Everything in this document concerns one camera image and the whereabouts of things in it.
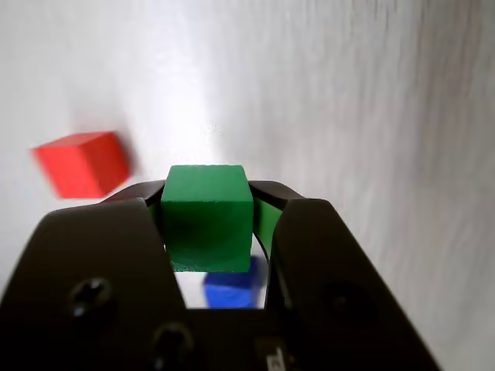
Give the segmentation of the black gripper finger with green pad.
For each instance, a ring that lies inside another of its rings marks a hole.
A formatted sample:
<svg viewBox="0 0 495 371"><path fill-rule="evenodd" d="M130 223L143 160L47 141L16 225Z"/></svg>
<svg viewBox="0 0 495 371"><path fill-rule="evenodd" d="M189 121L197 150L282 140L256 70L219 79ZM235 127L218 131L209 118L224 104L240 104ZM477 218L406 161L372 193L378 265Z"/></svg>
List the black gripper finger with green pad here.
<svg viewBox="0 0 495 371"><path fill-rule="evenodd" d="M436 370L438 364L332 204L273 181L254 198L280 217L271 246L302 370Z"/></svg>
<svg viewBox="0 0 495 371"><path fill-rule="evenodd" d="M164 182L38 224L1 302L3 370L184 370L185 305L155 226Z"/></svg>

